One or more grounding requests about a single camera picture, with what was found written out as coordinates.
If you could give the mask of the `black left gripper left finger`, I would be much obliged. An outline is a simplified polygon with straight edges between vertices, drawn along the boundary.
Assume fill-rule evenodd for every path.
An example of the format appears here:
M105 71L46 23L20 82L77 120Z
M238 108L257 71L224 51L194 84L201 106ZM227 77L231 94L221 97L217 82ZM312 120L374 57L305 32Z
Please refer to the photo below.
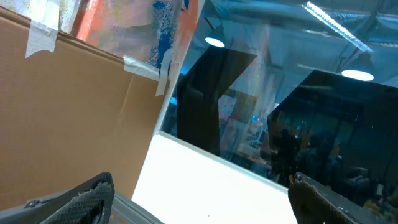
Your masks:
M70 190L2 210L1 223L108 223L114 195L112 175L102 172Z

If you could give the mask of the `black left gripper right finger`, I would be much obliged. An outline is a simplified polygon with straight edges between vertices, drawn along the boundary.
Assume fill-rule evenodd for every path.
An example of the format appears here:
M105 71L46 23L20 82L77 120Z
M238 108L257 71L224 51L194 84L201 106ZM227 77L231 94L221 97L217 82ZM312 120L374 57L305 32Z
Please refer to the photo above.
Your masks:
M387 223L303 173L294 174L288 198L298 224Z

